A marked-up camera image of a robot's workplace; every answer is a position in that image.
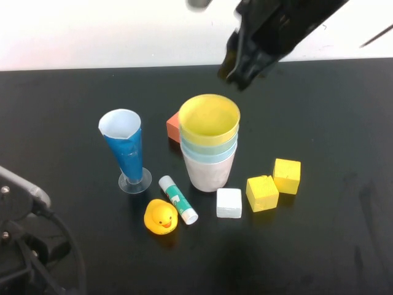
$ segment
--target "light blue cup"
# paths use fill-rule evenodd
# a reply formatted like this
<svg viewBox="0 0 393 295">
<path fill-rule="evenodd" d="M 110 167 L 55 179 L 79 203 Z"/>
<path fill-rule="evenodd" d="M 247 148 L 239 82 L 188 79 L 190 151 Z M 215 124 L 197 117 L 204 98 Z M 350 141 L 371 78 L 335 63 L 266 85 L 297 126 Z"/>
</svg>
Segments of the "light blue cup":
<svg viewBox="0 0 393 295">
<path fill-rule="evenodd" d="M 226 160 L 228 157 L 230 157 L 233 152 L 236 150 L 238 146 L 238 142 L 235 141 L 235 143 L 225 152 L 222 152 L 221 154 L 218 155 L 204 155 L 204 154 L 199 154 L 197 152 L 194 152 L 190 150 L 187 146 L 183 144 L 183 142 L 180 143 L 180 147 L 182 149 L 182 152 L 186 154 L 188 157 L 190 157 L 192 160 L 197 161 L 199 163 L 205 163 L 205 164 L 215 164 L 222 162 Z"/>
<path fill-rule="evenodd" d="M 239 133 L 236 132 L 235 135 L 232 136 L 230 140 L 226 143 L 220 144 L 219 146 L 200 146 L 199 144 L 192 143 L 191 141 L 186 140 L 180 134 L 180 141 L 184 147 L 192 152 L 196 152 L 198 154 L 203 155 L 219 155 L 227 150 L 229 150 L 235 142 L 238 140 Z"/>
</svg>

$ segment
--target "stacked cups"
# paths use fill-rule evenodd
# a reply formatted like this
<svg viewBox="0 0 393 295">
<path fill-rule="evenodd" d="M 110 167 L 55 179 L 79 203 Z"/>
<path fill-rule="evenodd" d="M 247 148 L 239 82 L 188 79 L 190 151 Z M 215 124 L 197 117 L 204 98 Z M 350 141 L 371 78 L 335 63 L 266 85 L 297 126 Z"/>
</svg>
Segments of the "stacked cups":
<svg viewBox="0 0 393 295">
<path fill-rule="evenodd" d="M 180 145 L 191 183 L 214 192 L 227 181 L 238 147 L 240 111 L 230 99 L 204 94 L 179 111 Z"/>
</svg>

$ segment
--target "glue stick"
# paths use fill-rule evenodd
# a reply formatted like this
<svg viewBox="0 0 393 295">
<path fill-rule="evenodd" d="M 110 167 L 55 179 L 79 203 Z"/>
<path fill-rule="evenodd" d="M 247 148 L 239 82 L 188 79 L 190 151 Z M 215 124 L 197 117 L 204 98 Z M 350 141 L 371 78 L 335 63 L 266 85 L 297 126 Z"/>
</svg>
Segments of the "glue stick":
<svg viewBox="0 0 393 295">
<path fill-rule="evenodd" d="M 180 189 L 175 185 L 172 178 L 168 175 L 161 177 L 158 181 L 161 189 L 166 193 L 171 203 L 175 206 L 177 212 L 186 223 L 186 225 L 193 224 L 198 219 L 198 214 L 191 207 L 189 202 L 185 199 Z"/>
</svg>

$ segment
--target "white cube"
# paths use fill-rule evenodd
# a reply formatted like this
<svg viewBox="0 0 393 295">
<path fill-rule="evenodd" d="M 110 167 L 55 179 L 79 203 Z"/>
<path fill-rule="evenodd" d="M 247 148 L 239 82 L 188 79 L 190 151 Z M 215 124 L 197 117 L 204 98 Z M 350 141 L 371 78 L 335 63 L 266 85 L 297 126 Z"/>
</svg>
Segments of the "white cube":
<svg viewBox="0 0 393 295">
<path fill-rule="evenodd" d="M 217 190 L 217 217 L 241 217 L 241 189 Z"/>
</svg>

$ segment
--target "yellow cup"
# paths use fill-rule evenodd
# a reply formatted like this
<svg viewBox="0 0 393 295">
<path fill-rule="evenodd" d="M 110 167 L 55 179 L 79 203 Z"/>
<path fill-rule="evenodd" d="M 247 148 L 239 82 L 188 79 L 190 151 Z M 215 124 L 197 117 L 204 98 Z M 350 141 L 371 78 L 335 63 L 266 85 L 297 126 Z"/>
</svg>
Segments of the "yellow cup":
<svg viewBox="0 0 393 295">
<path fill-rule="evenodd" d="M 194 144 L 217 146 L 238 131 L 240 110 L 229 98 L 202 94 L 190 98 L 180 108 L 182 136 Z"/>
</svg>

